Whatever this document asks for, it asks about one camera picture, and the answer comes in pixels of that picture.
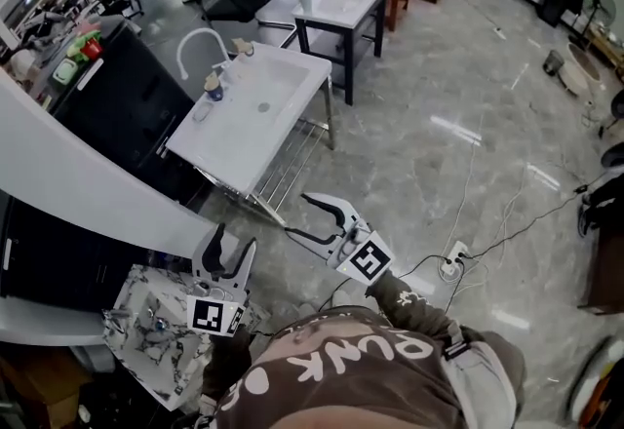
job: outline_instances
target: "wooden cabinet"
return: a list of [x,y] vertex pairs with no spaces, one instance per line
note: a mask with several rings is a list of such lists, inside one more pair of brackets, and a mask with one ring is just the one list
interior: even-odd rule
[[579,308],[597,315],[624,311],[624,226],[601,227]]

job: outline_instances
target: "white basin countertop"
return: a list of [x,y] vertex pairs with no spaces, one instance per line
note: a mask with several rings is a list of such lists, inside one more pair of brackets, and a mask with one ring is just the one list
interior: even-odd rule
[[355,28],[376,0],[312,0],[310,12],[298,5],[292,14],[296,19],[313,20],[339,27]]
[[[326,59],[259,43],[253,49],[221,75],[223,100],[201,97],[167,142],[173,153],[245,195],[332,72]],[[212,108],[198,122],[194,115],[207,104]]]

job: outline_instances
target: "green object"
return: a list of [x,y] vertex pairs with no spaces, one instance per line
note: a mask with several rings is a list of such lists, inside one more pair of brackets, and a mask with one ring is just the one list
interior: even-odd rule
[[94,38],[99,42],[99,40],[101,39],[101,31],[92,30],[91,32],[76,37],[71,46],[67,48],[67,57],[69,59],[73,59],[76,63],[84,63],[89,61],[89,57],[81,53],[80,50],[85,47],[87,41]]

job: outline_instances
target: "power outlet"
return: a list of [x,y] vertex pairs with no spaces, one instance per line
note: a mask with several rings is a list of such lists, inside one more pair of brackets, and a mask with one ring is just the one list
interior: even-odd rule
[[456,261],[456,259],[459,259],[459,253],[468,254],[468,246],[458,240],[448,253],[447,257],[450,260],[450,264],[442,265],[442,271],[444,271],[449,278],[455,278],[461,271],[461,268]]
[[455,260],[459,257],[459,253],[468,254],[468,246],[463,242],[457,240],[457,242],[455,242],[455,245],[452,246],[452,249],[447,255],[447,257],[450,259],[450,262],[456,264]]

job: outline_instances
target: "cardboard box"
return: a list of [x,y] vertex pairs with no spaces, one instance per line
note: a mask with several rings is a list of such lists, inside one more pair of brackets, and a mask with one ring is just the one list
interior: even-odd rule
[[0,371],[22,397],[20,403],[43,427],[72,424],[80,387],[92,381],[69,350],[2,344]]

